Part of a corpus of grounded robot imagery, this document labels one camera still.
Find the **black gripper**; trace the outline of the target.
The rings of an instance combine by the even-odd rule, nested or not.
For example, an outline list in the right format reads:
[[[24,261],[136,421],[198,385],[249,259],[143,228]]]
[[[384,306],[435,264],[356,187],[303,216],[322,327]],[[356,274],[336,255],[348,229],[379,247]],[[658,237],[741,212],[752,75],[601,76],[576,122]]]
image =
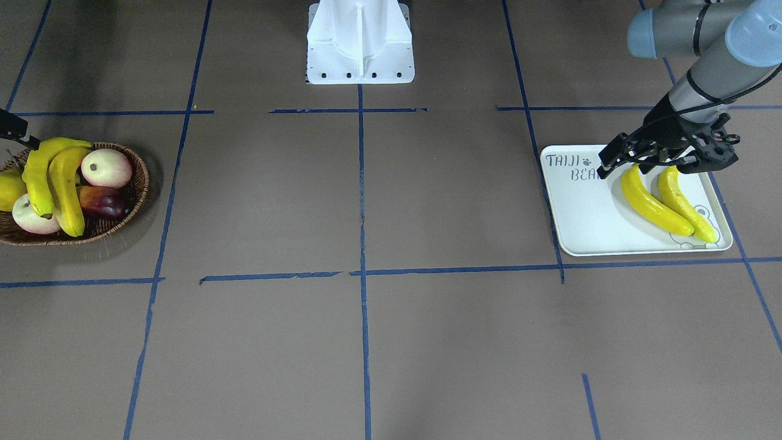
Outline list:
[[[675,107],[669,94],[648,112],[635,138],[618,133],[600,152],[597,177],[607,179],[618,167],[628,163],[701,163],[695,134],[700,123],[685,116],[697,112],[698,106]]]

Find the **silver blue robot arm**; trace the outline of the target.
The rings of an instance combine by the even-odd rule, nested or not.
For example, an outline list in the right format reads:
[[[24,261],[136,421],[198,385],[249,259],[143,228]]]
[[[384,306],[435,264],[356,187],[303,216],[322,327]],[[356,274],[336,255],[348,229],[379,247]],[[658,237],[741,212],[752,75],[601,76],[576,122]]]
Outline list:
[[[597,176],[627,163],[643,173],[675,167],[684,174],[734,164],[740,137],[725,131],[726,109],[780,72],[780,20],[779,1],[664,1],[636,14],[627,33],[633,56],[695,62],[639,128],[601,150]]]

